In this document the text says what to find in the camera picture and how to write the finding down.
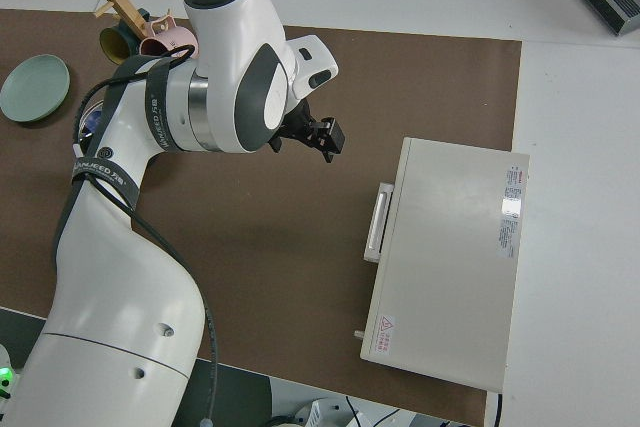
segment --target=white table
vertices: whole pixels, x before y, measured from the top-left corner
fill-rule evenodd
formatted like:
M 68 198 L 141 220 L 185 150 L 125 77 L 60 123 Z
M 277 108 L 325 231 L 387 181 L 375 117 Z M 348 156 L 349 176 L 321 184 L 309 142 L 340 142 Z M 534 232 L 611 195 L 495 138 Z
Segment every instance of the white table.
M 184 15 L 182 0 L 133 1 Z M 291 25 L 524 41 L 513 150 L 531 173 L 502 425 L 637 423 L 640 31 L 614 37 L 581 0 L 273 1 Z

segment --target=mug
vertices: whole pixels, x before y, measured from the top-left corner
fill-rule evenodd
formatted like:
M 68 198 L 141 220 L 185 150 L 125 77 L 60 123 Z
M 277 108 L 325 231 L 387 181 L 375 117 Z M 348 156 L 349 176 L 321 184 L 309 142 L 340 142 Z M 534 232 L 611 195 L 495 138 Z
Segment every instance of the mug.
M 138 9 L 138 12 L 144 20 L 149 20 L 149 12 L 144 9 Z M 100 32 L 100 47 L 107 58 L 115 64 L 121 64 L 127 58 L 136 55 L 139 45 L 140 39 L 136 37 L 136 34 L 124 20 Z
M 165 15 L 151 22 L 145 23 L 147 38 L 140 43 L 142 55 L 162 55 L 176 47 L 193 45 L 196 50 L 191 56 L 198 56 L 198 41 L 196 36 L 186 27 L 176 25 L 171 15 Z M 184 52 L 173 54 L 174 57 L 183 55 Z

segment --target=green plate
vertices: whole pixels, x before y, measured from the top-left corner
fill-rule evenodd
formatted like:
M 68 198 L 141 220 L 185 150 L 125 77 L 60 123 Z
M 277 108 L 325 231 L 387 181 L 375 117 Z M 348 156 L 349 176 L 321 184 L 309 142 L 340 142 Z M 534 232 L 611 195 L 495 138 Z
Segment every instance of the green plate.
M 37 55 L 9 74 L 0 90 L 2 113 L 16 122 L 46 117 L 69 91 L 69 70 L 55 55 Z

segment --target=green indicator light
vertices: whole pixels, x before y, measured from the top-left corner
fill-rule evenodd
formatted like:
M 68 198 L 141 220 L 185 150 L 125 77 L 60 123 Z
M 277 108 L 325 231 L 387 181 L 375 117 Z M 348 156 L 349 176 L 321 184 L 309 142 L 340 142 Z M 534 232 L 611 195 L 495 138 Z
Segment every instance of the green indicator light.
M 13 380 L 13 372 L 9 367 L 0 369 L 0 379 L 8 380 L 9 382 Z

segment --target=brown tabletop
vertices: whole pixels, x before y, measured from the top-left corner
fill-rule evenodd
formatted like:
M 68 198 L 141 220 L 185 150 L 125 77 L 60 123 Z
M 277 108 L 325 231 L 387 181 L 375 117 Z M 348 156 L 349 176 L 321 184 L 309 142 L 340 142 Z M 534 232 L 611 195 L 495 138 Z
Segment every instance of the brown tabletop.
M 51 241 L 69 189 L 72 120 L 114 70 L 98 45 L 112 21 L 0 10 L 0 82 L 22 60 L 61 57 L 71 90 L 32 125 L 0 119 L 0 305 L 46 316 Z M 293 141 L 279 154 L 165 154 L 139 212 L 182 252 L 212 305 L 221 362 L 472 425 L 485 393 L 366 362 L 375 264 L 363 260 L 378 183 L 393 182 L 403 137 L 510 150 L 520 43 L 302 27 L 339 66 L 309 98 L 346 135 L 332 164 Z M 207 356 L 206 348 L 201 354 Z

